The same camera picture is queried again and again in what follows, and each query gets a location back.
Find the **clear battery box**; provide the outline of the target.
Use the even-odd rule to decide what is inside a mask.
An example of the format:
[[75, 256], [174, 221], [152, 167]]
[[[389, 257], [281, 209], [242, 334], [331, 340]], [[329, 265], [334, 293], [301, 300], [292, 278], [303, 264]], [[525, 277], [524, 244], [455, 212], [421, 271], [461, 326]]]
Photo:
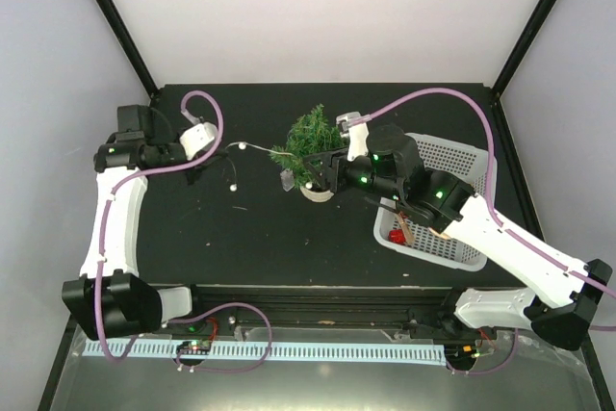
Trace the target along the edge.
[[281, 186], [284, 192], [289, 192], [295, 187], [295, 176], [290, 169], [280, 172]]

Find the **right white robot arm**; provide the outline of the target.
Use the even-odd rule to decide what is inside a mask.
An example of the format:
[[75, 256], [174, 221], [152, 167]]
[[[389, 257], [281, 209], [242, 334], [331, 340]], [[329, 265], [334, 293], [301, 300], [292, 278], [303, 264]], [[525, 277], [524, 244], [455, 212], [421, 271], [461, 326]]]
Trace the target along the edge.
[[347, 147], [302, 163], [320, 188], [357, 188], [392, 201], [413, 223], [465, 244], [524, 283], [520, 290], [467, 289], [437, 314], [440, 330], [518, 328], [566, 350], [580, 348], [607, 292], [612, 269], [583, 262], [535, 236], [490, 205], [456, 175], [424, 165], [416, 140], [396, 125], [351, 134]]

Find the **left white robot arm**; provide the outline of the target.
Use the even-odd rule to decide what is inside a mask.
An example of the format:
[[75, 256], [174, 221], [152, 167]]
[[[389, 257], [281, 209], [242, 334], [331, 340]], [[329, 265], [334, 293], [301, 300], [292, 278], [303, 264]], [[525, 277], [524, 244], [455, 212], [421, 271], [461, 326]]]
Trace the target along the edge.
[[90, 247], [62, 300], [86, 335], [98, 340], [150, 333], [173, 320], [186, 333], [206, 322], [205, 307], [187, 287], [157, 290], [139, 277], [137, 241], [148, 179], [157, 172], [195, 166], [199, 154], [220, 143], [217, 126], [191, 116], [192, 127], [172, 142], [158, 142], [154, 109], [121, 106], [117, 129], [94, 156], [97, 205]]

